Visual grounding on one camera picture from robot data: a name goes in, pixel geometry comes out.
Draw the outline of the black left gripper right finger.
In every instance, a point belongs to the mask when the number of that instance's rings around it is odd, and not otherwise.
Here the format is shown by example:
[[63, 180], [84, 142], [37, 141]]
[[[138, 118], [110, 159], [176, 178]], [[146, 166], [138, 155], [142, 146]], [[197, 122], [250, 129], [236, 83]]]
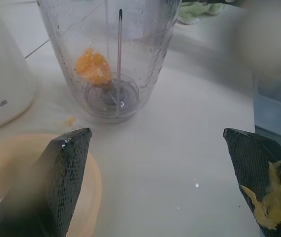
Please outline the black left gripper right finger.
[[240, 192], [266, 237], [281, 237], [281, 146], [261, 135], [226, 128], [223, 137]]

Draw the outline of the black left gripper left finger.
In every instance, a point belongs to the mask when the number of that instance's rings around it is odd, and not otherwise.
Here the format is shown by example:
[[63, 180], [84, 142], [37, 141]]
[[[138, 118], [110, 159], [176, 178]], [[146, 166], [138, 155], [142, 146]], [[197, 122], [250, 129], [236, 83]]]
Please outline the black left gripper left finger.
[[0, 237], [66, 236], [80, 195], [90, 128], [51, 140], [0, 202]]

